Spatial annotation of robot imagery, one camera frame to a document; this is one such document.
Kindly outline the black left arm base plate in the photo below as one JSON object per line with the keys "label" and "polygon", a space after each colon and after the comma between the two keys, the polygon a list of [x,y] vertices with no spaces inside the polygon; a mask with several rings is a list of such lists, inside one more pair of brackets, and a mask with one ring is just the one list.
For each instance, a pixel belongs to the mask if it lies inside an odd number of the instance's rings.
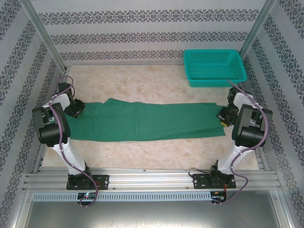
{"label": "black left arm base plate", "polygon": [[[93,175],[93,181],[99,190],[108,190],[109,175]],[[67,190],[95,190],[95,185],[91,179],[83,174],[69,175],[67,179]]]}

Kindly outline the narrow aluminium rail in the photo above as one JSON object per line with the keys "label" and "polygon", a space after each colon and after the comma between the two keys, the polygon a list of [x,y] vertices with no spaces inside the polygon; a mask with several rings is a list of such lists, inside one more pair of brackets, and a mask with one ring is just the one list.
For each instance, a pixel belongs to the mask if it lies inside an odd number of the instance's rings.
{"label": "narrow aluminium rail", "polygon": [[66,66],[74,65],[183,65],[178,59],[119,59],[119,60],[64,60]]}

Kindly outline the aluminium side rail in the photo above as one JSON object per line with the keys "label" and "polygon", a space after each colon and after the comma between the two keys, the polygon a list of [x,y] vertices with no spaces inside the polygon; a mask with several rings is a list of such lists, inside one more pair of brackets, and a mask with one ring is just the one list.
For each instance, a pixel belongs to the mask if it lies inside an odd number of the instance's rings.
{"label": "aluminium side rail", "polygon": [[[70,70],[70,66],[66,67],[63,71],[63,73],[60,75],[59,79],[57,80],[56,82],[56,91],[58,90],[58,84],[64,80],[64,77],[69,75],[68,71]],[[38,153],[37,153],[37,156],[35,158],[35,161],[34,161],[34,166],[33,166],[33,169],[31,171],[31,173],[38,173],[39,171],[39,168],[40,166],[42,165],[43,163],[43,159],[44,159],[44,156],[45,156],[45,153],[46,153],[46,150],[47,150],[47,146],[45,144],[40,144],[39,146],[39,150],[38,150]]]}
{"label": "aluminium side rail", "polygon": [[241,167],[241,169],[248,169],[248,170],[264,170],[265,165],[263,163],[263,158],[265,157],[262,155],[264,153],[263,146],[265,145],[268,134],[269,134],[269,126],[272,119],[272,112],[269,114],[267,113],[268,110],[264,109],[257,101],[255,101],[253,95],[248,91],[243,91],[242,93],[245,93],[246,96],[250,96],[249,98],[249,104],[253,107],[259,106],[258,110],[263,109],[265,120],[262,118],[262,126],[266,127],[266,134],[263,135],[263,142],[254,150],[248,150],[245,151],[242,155],[244,156],[243,159],[240,161],[240,163],[237,165],[237,168]]}

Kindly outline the shiny metal sheet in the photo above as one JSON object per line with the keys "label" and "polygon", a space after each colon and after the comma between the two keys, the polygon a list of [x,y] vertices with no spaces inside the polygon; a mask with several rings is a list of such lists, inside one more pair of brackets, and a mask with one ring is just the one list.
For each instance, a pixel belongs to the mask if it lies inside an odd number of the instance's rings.
{"label": "shiny metal sheet", "polygon": [[224,204],[208,201],[75,201],[21,196],[7,228],[299,228],[279,190],[244,191]]}

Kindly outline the teal plastic basket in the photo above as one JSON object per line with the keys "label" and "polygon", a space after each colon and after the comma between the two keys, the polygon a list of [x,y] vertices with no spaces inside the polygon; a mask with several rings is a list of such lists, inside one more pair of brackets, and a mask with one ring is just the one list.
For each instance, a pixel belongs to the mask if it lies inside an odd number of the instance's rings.
{"label": "teal plastic basket", "polygon": [[185,74],[191,87],[230,87],[246,81],[240,54],[234,49],[187,49]]}

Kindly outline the wide grooved aluminium rail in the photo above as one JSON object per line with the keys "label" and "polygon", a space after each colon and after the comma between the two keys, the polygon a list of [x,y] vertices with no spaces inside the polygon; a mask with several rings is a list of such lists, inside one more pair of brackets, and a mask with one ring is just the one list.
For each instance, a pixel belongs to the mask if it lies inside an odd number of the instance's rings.
{"label": "wide grooved aluminium rail", "polygon": [[[93,174],[109,175],[108,191],[194,191],[194,180],[183,169],[92,168]],[[276,171],[237,171],[236,187],[246,190],[275,190],[282,185]],[[65,191],[67,171],[62,167],[41,167],[27,174],[22,190],[31,192]]]}

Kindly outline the green long pants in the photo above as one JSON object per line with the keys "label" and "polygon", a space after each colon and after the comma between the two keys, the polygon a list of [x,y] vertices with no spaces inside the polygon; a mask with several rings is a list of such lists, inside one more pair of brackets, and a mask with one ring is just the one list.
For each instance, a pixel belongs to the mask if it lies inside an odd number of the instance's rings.
{"label": "green long pants", "polygon": [[108,99],[86,103],[67,116],[71,139],[96,142],[156,141],[224,136],[216,103],[147,104]]}

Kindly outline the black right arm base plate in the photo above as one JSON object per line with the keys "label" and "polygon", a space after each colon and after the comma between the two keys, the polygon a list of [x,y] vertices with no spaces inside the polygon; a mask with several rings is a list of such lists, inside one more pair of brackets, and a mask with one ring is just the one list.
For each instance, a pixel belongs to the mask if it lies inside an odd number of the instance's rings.
{"label": "black right arm base plate", "polygon": [[193,174],[194,189],[223,189],[225,186],[228,189],[235,189],[236,183],[234,175],[217,173],[211,175],[209,173]]}

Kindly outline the aluminium frame post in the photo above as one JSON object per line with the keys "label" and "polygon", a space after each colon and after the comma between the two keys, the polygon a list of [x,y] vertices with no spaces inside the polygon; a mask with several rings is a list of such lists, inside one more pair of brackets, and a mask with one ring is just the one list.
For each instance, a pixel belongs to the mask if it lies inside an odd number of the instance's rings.
{"label": "aluminium frame post", "polygon": [[276,2],[277,0],[265,0],[265,3],[258,14],[256,21],[254,22],[250,32],[248,33],[247,38],[245,39],[244,44],[242,45],[239,51],[239,54],[242,59],[246,57],[252,43],[260,32],[265,20],[267,19]]}
{"label": "aluminium frame post", "polygon": [[53,60],[55,61],[57,67],[59,68],[60,72],[64,72],[66,70],[66,66],[64,61],[58,52],[51,36],[49,35],[47,29],[45,28],[39,14],[35,10],[33,3],[31,0],[19,0],[24,11],[26,12],[27,16],[31,20],[32,24],[34,25],[37,33],[39,34],[40,38],[44,42],[45,46],[47,47],[48,51],[50,52]]}

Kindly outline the small circuit board green light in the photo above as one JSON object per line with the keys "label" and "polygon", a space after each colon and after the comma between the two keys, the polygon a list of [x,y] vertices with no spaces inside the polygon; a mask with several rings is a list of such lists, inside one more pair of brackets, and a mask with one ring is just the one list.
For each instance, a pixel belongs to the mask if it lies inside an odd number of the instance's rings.
{"label": "small circuit board green light", "polygon": [[96,193],[86,192],[86,193],[78,193],[78,200],[94,200],[96,198]]}

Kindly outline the small circuit board blue light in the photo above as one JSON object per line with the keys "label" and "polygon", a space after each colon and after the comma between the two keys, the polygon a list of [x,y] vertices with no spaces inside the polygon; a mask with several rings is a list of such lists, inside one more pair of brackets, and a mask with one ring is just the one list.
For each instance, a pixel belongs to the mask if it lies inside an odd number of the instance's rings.
{"label": "small circuit board blue light", "polygon": [[212,202],[223,203],[227,199],[227,192],[226,191],[211,192],[211,199],[212,199]]}

